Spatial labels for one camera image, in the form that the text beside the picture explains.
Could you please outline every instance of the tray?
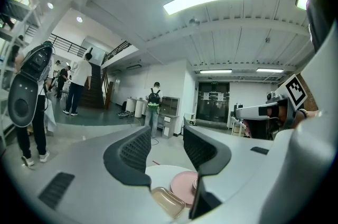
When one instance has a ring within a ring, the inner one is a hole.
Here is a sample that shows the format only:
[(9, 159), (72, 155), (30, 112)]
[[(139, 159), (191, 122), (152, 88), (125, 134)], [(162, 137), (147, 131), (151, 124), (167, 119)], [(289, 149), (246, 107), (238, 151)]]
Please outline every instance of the tray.
[(165, 188), (153, 189), (152, 196), (172, 218), (177, 218), (185, 208), (185, 202)]

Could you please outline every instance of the white sneaker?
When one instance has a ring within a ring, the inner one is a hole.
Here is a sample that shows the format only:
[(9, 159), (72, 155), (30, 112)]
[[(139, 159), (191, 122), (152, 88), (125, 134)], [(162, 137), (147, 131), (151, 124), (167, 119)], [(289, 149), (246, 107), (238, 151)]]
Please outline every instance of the white sneaker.
[(46, 151), (46, 153), (44, 155), (40, 155), (39, 156), (40, 157), (40, 162), (42, 162), (42, 163), (47, 162), (48, 156), (49, 156), (49, 151)]
[(24, 156), (21, 156), (21, 159), (27, 167), (31, 167), (34, 165), (34, 161), (32, 158), (26, 158)]

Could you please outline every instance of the door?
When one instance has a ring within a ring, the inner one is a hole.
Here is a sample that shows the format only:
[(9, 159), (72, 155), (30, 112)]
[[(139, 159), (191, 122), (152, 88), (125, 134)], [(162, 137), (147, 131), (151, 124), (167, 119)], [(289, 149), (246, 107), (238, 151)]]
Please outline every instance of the door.
[(229, 83), (200, 82), (196, 118), (227, 123)]

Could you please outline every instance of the ceiling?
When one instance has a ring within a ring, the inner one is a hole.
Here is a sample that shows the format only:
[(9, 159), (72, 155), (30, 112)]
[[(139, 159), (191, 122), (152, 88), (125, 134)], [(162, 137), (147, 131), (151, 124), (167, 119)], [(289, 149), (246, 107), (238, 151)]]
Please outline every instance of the ceiling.
[[(75, 0), (72, 7), (139, 48), (151, 63), (186, 58), (196, 72), (231, 68), (234, 79), (276, 82), (314, 54), (306, 11), (296, 0), (222, 0), (168, 15), (163, 5), (170, 1)], [(192, 18), (200, 25), (191, 26)], [(286, 71), (255, 75), (262, 65)]]

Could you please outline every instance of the backpack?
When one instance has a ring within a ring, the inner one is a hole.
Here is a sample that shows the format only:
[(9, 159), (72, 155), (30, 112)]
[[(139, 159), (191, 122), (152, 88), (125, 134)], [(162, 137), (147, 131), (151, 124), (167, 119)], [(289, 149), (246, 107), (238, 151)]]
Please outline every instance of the backpack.
[(152, 88), (152, 93), (148, 97), (148, 107), (150, 108), (157, 108), (159, 106), (159, 95), (158, 93), (161, 90), (158, 90), (157, 93), (154, 93), (153, 88)]

